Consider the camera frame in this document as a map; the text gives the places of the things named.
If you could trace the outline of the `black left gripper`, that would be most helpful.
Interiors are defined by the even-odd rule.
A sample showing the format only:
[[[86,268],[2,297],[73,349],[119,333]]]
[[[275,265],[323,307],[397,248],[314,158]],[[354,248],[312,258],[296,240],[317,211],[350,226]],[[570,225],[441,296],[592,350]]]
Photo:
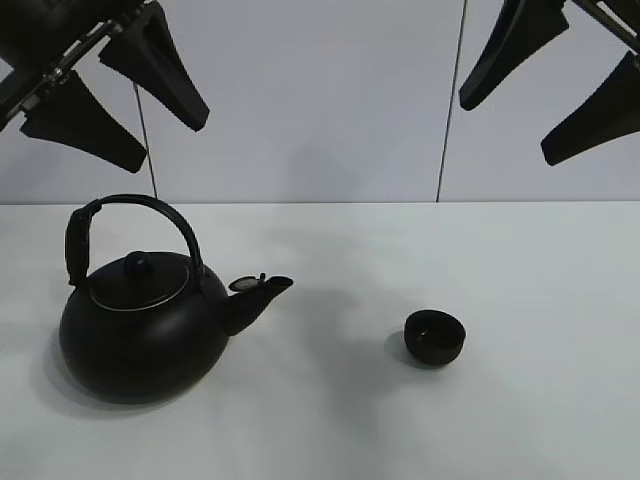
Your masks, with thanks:
[[[3,1],[1,125],[31,96],[49,94],[25,112],[25,136],[66,145],[130,173],[147,156],[143,145],[98,102],[71,67],[102,37],[122,31],[99,53],[102,64],[135,82],[187,127],[198,132],[209,107],[176,49],[165,11],[143,1]],[[59,70],[55,86],[50,79]]]

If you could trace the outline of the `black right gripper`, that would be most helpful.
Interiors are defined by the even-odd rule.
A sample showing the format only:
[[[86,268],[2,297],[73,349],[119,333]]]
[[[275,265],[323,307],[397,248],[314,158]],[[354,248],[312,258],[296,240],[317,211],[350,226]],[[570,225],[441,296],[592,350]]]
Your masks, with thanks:
[[[573,0],[631,50],[639,49],[639,0]],[[479,106],[516,68],[569,28],[564,1],[507,0],[459,89],[462,109]],[[584,103],[541,142],[555,166],[639,131],[639,56],[627,52]]]

